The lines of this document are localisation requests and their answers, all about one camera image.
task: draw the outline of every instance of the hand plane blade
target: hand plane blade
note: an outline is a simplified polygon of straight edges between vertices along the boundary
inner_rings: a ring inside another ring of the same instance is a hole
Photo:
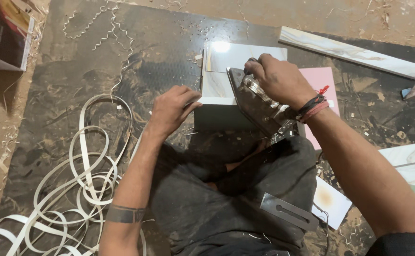
[[[317,230],[318,219],[315,216],[313,216],[313,214],[306,212],[301,208],[295,207],[294,205],[287,203],[268,193],[264,193],[260,209],[263,209],[268,213],[277,216],[285,221],[288,221],[289,223],[294,224],[307,231]],[[304,220],[291,216],[290,214],[282,211],[282,209],[299,215]]]

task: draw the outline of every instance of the dusty floor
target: dusty floor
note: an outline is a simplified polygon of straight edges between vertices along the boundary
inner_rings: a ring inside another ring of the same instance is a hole
[[[47,10],[49,0],[35,0],[36,5]],[[154,8],[167,8],[169,3],[164,0],[126,0]],[[236,0],[181,0],[181,8],[177,3],[169,6],[170,10],[209,16],[242,20]],[[321,3],[315,0],[263,0],[239,1],[242,13],[250,23],[268,26],[290,26],[302,30],[330,33],[345,37],[367,38],[403,45],[415,46],[415,0],[332,0]],[[70,15],[74,10],[66,10]],[[33,54],[37,53],[36,44]],[[11,86],[21,73],[0,71],[0,159],[7,157],[14,149],[14,138],[22,120],[22,113],[27,101],[28,88],[31,83],[35,62],[40,56],[29,59],[28,71],[18,83]],[[6,177],[6,170],[0,168],[0,196]],[[360,213],[354,208],[348,215],[346,229],[352,229],[360,222]],[[334,239],[345,240],[337,232],[330,232]],[[347,252],[354,249],[345,245],[342,249]]]

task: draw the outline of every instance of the black wristband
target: black wristband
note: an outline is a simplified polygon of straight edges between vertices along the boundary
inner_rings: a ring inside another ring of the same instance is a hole
[[[315,107],[316,105],[324,101],[325,101],[324,96],[321,94],[318,94],[316,97],[309,100],[304,106],[302,106],[301,109],[299,109],[297,119],[298,120],[301,119],[310,109],[312,109],[313,107]]]

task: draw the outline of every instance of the band tattoo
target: band tattoo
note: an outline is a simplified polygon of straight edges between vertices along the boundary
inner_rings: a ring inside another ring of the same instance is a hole
[[[111,204],[106,220],[120,223],[136,223],[143,220],[145,208],[130,208]]]

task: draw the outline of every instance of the pink laminate sheet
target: pink laminate sheet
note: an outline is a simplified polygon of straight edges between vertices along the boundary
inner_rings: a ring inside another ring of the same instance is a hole
[[[329,89],[324,93],[326,100],[330,103],[330,108],[337,114],[339,112],[339,104],[337,102],[336,87],[334,85],[334,78],[332,75],[332,69],[330,67],[315,67],[315,68],[301,68],[299,69],[302,75],[307,79],[308,83],[314,90],[320,90],[326,85],[329,85]],[[305,124],[305,137],[309,139],[315,150],[320,150],[321,147],[318,144],[317,139]]]

